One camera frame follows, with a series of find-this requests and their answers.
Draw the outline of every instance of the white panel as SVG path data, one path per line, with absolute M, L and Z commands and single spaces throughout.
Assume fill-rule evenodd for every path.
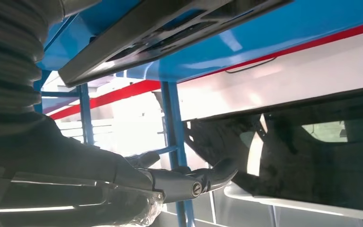
M 170 212 L 162 212 L 157 218 L 156 218 L 156 225 L 153 225 L 153 227 L 177 227 L 179 226 L 177 216 L 174 213 Z M 195 219 L 195 227 L 227 227 L 222 226 L 219 224 L 210 223 L 207 221 Z
M 267 196 L 252 196 L 235 184 L 229 184 L 228 186 L 226 186 L 224 189 L 224 193 L 227 197 L 239 200 L 253 201 L 278 207 L 363 219 L 363 210 L 354 210 L 316 203 L 271 198 Z
M 359 88 L 363 88 L 363 34 L 280 56 L 253 69 L 178 85 L 183 120 Z

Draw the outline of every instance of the window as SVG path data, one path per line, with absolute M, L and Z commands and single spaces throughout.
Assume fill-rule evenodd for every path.
M 302 127 L 314 138 L 323 142 L 348 142 L 346 125 L 350 125 L 351 133 L 356 134 L 352 136 L 350 142 L 363 140 L 363 120 L 323 122 Z

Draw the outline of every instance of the screw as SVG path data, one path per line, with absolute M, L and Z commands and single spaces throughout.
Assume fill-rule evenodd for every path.
M 202 185 L 200 182 L 194 182 L 193 187 L 191 189 L 191 193 L 194 197 L 201 195 Z

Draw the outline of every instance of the tinted window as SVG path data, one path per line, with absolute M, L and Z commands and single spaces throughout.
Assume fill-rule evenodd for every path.
M 363 210 L 363 94 L 193 120 L 185 131 L 210 164 L 235 157 L 234 181 L 253 195 Z

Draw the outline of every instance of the red stripe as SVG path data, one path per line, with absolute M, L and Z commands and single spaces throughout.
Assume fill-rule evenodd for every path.
M 253 64 L 253 63 L 256 63 L 256 62 L 259 62 L 259 61 L 279 57 L 279 56 L 294 53 L 294 52 L 297 52 L 297 51 L 302 51 L 302 50 L 309 49 L 309 48 L 312 48 L 312 47 L 315 47 L 315 46 L 328 44 L 328 43 L 331 43 L 331 42 L 334 42 L 334 41 L 337 41 L 337 40 L 349 38 L 349 37 L 359 35 L 359 34 L 363 34 L 363 25 L 358 26 L 358 27 L 354 27 L 354 28 L 351 28 L 351 29 L 348 29 L 346 31 L 342 31 L 342 32 L 339 32 L 339 33 L 336 33 L 336 34 L 333 34 L 333 35 L 329 35 L 329 36 L 326 36 L 326 37 L 321 38 L 321 39 L 310 41 L 310 42 L 305 43 L 305 44 L 294 46 L 294 47 L 291 47 L 291 48 L 286 49 L 286 50 L 275 52 L 275 53 L 272 53 L 272 54 L 269 54 L 269 55 L 266 55 L 266 56 L 263 56 L 263 57 L 260 57 L 260 58 L 256 58 L 256 59 L 253 59 L 253 60 L 249 60 L 249 61 L 237 64 L 237 65 L 233 65 L 233 66 L 228 67 L 228 68 L 217 70 L 217 71 L 202 75 L 202 76 L 197 77 L 197 78 L 209 76 L 209 75 L 219 73 L 219 72 L 223 72 L 223 71 L 226 71 L 226 70 L 235 69 L 235 68 L 242 67 L 242 66 L 245 66 L 245 65 L 248 65 L 248 64 Z M 99 106 L 102 106 L 102 105 L 105 105 L 105 104 L 109 104 L 109 103 L 112 103 L 112 102 L 119 101 L 121 99 L 129 98 L 129 97 L 136 96 L 136 95 L 140 95 L 140 94 L 143 94 L 145 92 L 158 90 L 158 89 L 160 89 L 160 87 L 161 86 L 160 86 L 160 83 L 158 81 L 144 80 L 144 81 L 141 81 L 139 83 L 135 83 L 135 84 L 132 84 L 130 86 L 124 87 L 122 89 L 112 91 L 112 92 L 110 92 L 108 94 L 105 94 L 105 95 L 102 95 L 100 97 L 93 98 L 90 101 L 90 106 L 91 106 L 91 108 L 99 107 Z M 70 116 L 72 114 L 77 114 L 79 112 L 80 112 L 80 106 L 76 105 L 76 106 L 72 106 L 72 107 L 69 107 L 69 108 L 64 109 L 62 111 L 59 111 L 57 113 L 52 114 L 51 118 L 57 120 L 57 119 L 60 119 L 60 118 L 63 118 L 63 117 Z
M 154 80 L 144 80 L 130 86 L 121 88 L 109 92 L 108 94 L 99 96 L 97 98 L 90 99 L 90 108 L 96 108 L 105 104 L 116 102 L 125 98 L 130 98 L 132 96 L 140 95 L 145 92 L 155 91 L 161 88 L 159 81 Z M 80 112 L 80 105 L 75 105 L 67 109 L 61 110 L 57 113 L 52 114 L 50 117 L 54 120 L 64 118 L 73 114 Z

